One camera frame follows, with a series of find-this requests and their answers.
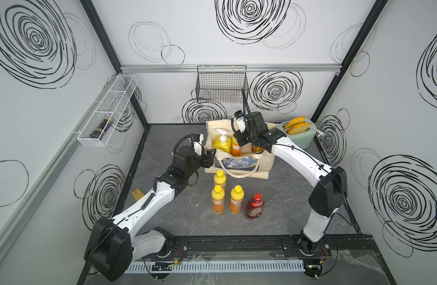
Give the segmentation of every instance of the yellow pump bottle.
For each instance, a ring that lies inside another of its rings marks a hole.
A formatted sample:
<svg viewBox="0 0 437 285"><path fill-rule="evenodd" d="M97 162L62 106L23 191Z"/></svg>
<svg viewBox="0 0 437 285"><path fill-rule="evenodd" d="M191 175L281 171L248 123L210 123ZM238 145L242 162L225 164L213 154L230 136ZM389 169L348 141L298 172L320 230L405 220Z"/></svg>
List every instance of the yellow pump bottle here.
<svg viewBox="0 0 437 285"><path fill-rule="evenodd" d="M212 147L229 153L231 151L231 139L226 136L228 132L221 128L217 128L217 132L219 132L221 136L215 139L215 143Z"/></svg>
<svg viewBox="0 0 437 285"><path fill-rule="evenodd" d="M216 185L214 190L212 190L212 201L214 211L217 214L223 212L225 208L225 191L219 185Z"/></svg>
<svg viewBox="0 0 437 285"><path fill-rule="evenodd" d="M226 191L226 175L223 173L223 170L217 171L217 174L214 175L214 183L215 186L220 186L223 191Z"/></svg>
<svg viewBox="0 0 437 285"><path fill-rule="evenodd" d="M229 205L229 210L233 214L238 214L241 211L242 200L244 199L244 190L240 185L231 190L231 203Z"/></svg>

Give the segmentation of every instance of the table surface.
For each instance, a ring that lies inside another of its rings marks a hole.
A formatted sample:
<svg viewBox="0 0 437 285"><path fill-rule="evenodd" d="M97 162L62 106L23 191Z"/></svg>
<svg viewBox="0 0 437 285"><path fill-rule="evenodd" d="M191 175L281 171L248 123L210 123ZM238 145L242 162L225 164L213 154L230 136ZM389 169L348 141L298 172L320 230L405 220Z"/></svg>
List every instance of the table surface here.
<svg viewBox="0 0 437 285"><path fill-rule="evenodd" d="M153 125L147 136L130 194L125 208L135 199L131 192L139 188L147 193L153 185L153 178L160 176L172 163L172 150L176 142L186 134L204 134L205 125ZM320 152L312 141L306 151L322 161ZM199 179L194 186L188 186L173 201L161 208L141 228L139 234L162 227L172 235L278 235L299 234L307 222L311 207L308 199L313 187L307 180L281 158L276 157L269 179L242 178L227 176L225 210L216 214L212 208L211 191L214 187L213 174L199 169ZM194 183L196 176L190 178ZM244 203L256 193L265 200L262 215L247 220L243 212L232 214L229 211L230 192L235 185L241 185ZM348 221L345 208L338 213ZM340 216L335 215L326 231L327 234L356 233Z"/></svg>

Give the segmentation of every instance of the mint green toaster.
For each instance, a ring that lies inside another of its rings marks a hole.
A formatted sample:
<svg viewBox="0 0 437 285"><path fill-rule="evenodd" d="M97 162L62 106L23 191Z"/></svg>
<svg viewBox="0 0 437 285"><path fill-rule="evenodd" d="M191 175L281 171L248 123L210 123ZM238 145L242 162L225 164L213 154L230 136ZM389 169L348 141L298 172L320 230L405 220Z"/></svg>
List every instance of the mint green toaster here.
<svg viewBox="0 0 437 285"><path fill-rule="evenodd" d="M283 131L283 127L285 127L290 121L286 121L283 123L279 123L277 128L281 131ZM310 126L317 128L315 124L306 118L306 123L309 123ZM294 142L296 145L298 145L301 149L305 149L307 146L310 145L310 142L312 141L313 137L317 131L313 128L308 128L307 131L302 132L300 134L287 134L286 136L290 138L292 142Z"/></svg>

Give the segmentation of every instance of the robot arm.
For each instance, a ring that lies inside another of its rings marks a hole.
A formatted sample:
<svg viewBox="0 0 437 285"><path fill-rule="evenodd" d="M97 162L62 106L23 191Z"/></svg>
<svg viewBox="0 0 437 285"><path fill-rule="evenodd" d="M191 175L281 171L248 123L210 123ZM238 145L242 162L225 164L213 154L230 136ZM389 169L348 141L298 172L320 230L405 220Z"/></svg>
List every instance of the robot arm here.
<svg viewBox="0 0 437 285"><path fill-rule="evenodd" d="M346 197L345 171L315 159L280 130L268 130L259 112L247 114L239 120L240 133L236 132L235 137L240 145L251 142L273 152L314 187L309 197L312 210L298 242L302 253L314 254L318 251L332 214ZM186 139L190 139L191 145L178 148ZM131 261L152 253L160 257L169 254L171 236L168 232L155 228L139 236L136 234L160 208L186 188L191 175L197 173L200 167L212 166L215 150L204 153L202 139L199 134L182 138L174 147L173 163L162 176L156 177L152 190L112 219L102 217L95 223L84 254L86 263L114 281L123 274Z"/></svg>

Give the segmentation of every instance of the red dish soap bottle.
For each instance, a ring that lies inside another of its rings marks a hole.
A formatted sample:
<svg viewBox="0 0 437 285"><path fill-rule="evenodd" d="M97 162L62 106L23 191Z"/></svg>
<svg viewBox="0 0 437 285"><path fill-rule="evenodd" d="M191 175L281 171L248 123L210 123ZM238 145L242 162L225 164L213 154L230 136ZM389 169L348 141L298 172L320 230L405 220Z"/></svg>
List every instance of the red dish soap bottle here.
<svg viewBox="0 0 437 285"><path fill-rule="evenodd" d="M251 198L247 205L245 206L245 218L252 220L261 216L263 212L264 200L261 194L256 193L253 198Z"/></svg>

